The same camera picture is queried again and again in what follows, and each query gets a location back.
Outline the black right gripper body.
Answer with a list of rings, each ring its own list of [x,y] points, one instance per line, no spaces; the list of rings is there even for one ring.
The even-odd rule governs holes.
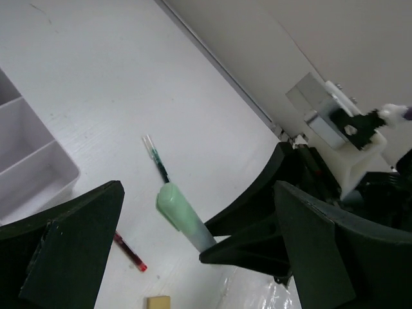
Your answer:
[[[347,195],[318,151],[300,145],[294,149],[300,163],[297,188],[361,218],[394,229],[411,231],[411,151],[391,172],[369,171]]]

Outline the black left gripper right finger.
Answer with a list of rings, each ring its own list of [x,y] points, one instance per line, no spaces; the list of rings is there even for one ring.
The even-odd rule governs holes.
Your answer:
[[[303,308],[411,308],[411,233],[283,181],[274,202]]]

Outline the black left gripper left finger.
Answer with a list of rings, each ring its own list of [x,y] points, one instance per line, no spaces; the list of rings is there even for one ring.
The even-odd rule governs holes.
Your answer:
[[[93,308],[124,188],[112,180],[1,227],[1,308]]]

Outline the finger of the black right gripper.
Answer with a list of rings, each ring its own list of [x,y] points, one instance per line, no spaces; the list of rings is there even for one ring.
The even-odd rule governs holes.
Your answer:
[[[296,152],[288,142],[276,145],[266,166],[252,184],[205,225],[213,236],[229,236],[264,219],[274,209],[277,181],[296,184]]]
[[[292,269],[276,218],[266,218],[202,252],[199,260],[209,265],[232,265],[270,275],[287,285]]]

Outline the red pen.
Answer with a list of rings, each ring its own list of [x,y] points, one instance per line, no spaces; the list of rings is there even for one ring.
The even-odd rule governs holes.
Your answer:
[[[140,259],[140,257],[132,250],[132,248],[124,241],[123,237],[116,231],[113,241],[121,248],[121,250],[128,256],[134,265],[141,272],[147,270],[147,265]]]

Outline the green highlighter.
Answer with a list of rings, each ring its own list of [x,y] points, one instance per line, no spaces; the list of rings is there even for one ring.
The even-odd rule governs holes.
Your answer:
[[[162,186],[156,197],[156,209],[189,240],[199,253],[217,244],[208,228],[175,184],[169,182]]]

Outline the green pen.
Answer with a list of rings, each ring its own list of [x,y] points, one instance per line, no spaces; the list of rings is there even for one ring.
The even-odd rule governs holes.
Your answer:
[[[167,173],[167,170],[160,158],[160,155],[158,154],[158,151],[153,143],[153,141],[151,140],[151,137],[149,135],[145,135],[142,137],[142,141],[145,145],[145,148],[147,149],[147,152],[149,153],[149,156],[151,157],[151,159],[154,161],[154,163],[156,164],[156,167],[158,169],[158,172],[160,173],[160,176],[162,177],[162,180],[165,183],[169,183],[170,182],[170,178],[169,175]]]

